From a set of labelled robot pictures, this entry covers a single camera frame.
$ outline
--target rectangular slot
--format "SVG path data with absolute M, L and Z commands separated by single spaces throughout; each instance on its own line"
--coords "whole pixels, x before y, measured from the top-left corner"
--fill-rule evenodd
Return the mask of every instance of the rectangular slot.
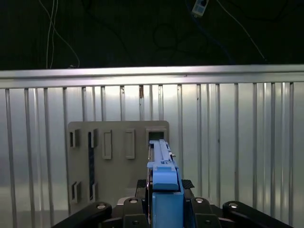
M 95 202 L 97 198 L 98 198 L 98 185 L 97 185 L 97 183 L 94 183 L 92 185 L 92 194 L 90 193 L 90 190 L 89 190 L 89 201 Z
M 112 159 L 112 131 L 102 132 L 102 157 Z
M 98 130 L 94 129 L 89 133 L 91 134 L 91 148 L 95 148 L 98 145 Z
M 92 133 L 88 134 L 88 156 L 89 156 L 89 198 L 93 199 L 93 185 L 95 183 L 94 145 L 92 145 Z
M 81 199 L 81 183 L 80 182 L 74 182 L 71 185 L 71 202 L 78 203 Z
M 80 145 L 80 129 L 70 132 L 70 147 L 75 148 Z
M 77 182 L 74 182 L 72 184 L 72 200 L 75 200 L 75 185 L 77 184 Z
M 135 159 L 135 130 L 127 129 L 124 133 L 125 157 Z
M 160 139 L 164 139 L 164 132 L 149 132 L 149 141 Z
M 70 132 L 70 147 L 73 147 L 73 132 Z

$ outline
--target metal sheet panel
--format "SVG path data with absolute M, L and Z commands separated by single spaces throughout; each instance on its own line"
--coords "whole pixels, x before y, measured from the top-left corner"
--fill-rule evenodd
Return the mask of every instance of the metal sheet panel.
M 198 185 L 197 86 L 182 85 L 183 178 Z M 198 195 L 198 188 L 193 191 Z
M 68 216 L 70 121 L 163 119 L 196 195 L 302 227 L 303 83 L 304 66 L 0 72 L 1 170 L 11 174 L 0 178 L 1 225 Z
M 292 159 L 292 190 L 293 194 L 293 225 L 294 227 L 303 226 L 304 211 L 304 179 L 303 179 L 303 161 L 304 161 L 304 83 L 294 84 L 294 119 L 293 119 L 293 140 L 294 147 L 291 152 Z
M 45 93 L 47 150 L 51 179 L 51 211 L 54 224 L 68 216 L 67 163 L 63 88 L 50 88 Z
M 163 117 L 169 123 L 170 130 L 170 148 L 175 154 L 176 160 L 179 161 L 179 110 L 177 85 L 163 86 Z
M 106 86 L 104 88 L 105 118 L 107 121 L 121 120 L 120 87 Z
M 236 118 L 236 86 L 221 84 L 219 86 L 219 144 L 220 144 L 220 204 L 235 198 L 236 159 L 238 150 Z
M 128 85 L 124 87 L 125 120 L 140 120 L 139 86 Z
M 16 212 L 17 225 L 32 227 L 33 213 L 32 211 L 32 194 L 31 178 L 30 177 L 30 157 L 28 147 L 27 134 L 27 117 L 25 104 L 24 89 L 10 89 L 10 117 L 11 117 L 11 133 L 12 133 L 12 148 L 14 162 L 14 179 L 16 193 Z
M 8 119 L 6 113 L 6 95 L 5 90 L 0 89 L 0 227 L 13 228 L 13 220 L 16 219 L 16 212 L 12 210 L 12 193 L 14 194 L 13 174 L 10 172 L 10 154 L 9 154 L 9 139 L 8 139 Z
M 236 199 L 253 206 L 254 199 L 254 179 L 256 178 L 255 148 L 254 144 L 254 92 L 253 84 L 238 85 L 238 135 L 237 135 L 237 185 Z

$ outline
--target blue cable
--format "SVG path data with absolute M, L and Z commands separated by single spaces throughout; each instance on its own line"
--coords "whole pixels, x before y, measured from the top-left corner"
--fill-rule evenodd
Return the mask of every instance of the blue cable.
M 188 13 L 190 14 L 191 16 L 191 19 L 194 21 L 195 25 L 198 27 L 198 29 L 212 42 L 214 43 L 215 45 L 219 46 L 223 52 L 225 53 L 225 55 L 227 56 L 227 58 L 229 59 L 229 63 L 231 65 L 235 65 L 236 62 L 235 60 L 231 57 L 231 55 L 229 54 L 229 52 L 227 51 L 227 49 L 220 43 L 218 42 L 216 39 L 214 39 L 200 24 L 199 22 L 194 18 L 194 16 L 192 15 L 191 13 L 191 9 L 188 5 L 188 2 L 187 0 L 185 0 L 185 4 L 187 6 L 187 10 L 188 10 Z

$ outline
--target aluminum rail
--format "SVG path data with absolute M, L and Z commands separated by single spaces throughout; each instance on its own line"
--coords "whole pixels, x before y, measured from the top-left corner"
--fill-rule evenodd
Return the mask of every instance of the aluminum rail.
M 267 82 L 304 82 L 304 65 L 171 66 L 0 72 L 0 89 Z

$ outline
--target small device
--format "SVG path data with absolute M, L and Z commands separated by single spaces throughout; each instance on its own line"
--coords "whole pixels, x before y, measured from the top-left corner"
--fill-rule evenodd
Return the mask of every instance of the small device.
M 192 14 L 195 17 L 202 17 L 204 15 L 204 12 L 208 6 L 209 0 L 196 0 L 193 9 Z

